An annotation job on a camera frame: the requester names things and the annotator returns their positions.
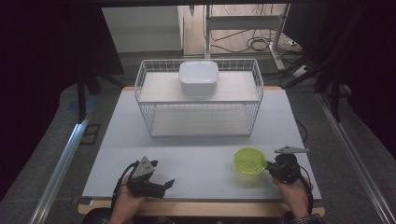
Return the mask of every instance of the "white wall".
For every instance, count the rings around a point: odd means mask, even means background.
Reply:
[[[181,50],[177,7],[104,7],[117,52]]]

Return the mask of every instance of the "yellow bowl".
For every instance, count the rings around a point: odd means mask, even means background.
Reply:
[[[242,147],[233,154],[235,170],[245,175],[257,175],[267,167],[264,154],[255,147]]]

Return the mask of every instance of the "white shelf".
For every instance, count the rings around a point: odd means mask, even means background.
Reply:
[[[152,136],[249,136],[243,105],[157,106]]]
[[[139,104],[187,102],[259,102],[259,94],[250,71],[219,71],[216,93],[211,97],[183,95],[178,72],[147,72]]]

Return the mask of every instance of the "white container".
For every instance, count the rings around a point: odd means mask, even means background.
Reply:
[[[178,79],[185,96],[213,96],[218,86],[219,68],[211,61],[184,62],[180,65]]]

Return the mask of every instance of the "wire basket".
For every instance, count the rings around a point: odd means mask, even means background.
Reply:
[[[219,68],[213,96],[183,95],[178,70],[200,60],[145,60],[135,97],[151,136],[250,136],[262,102],[263,85],[254,59],[211,59]]]

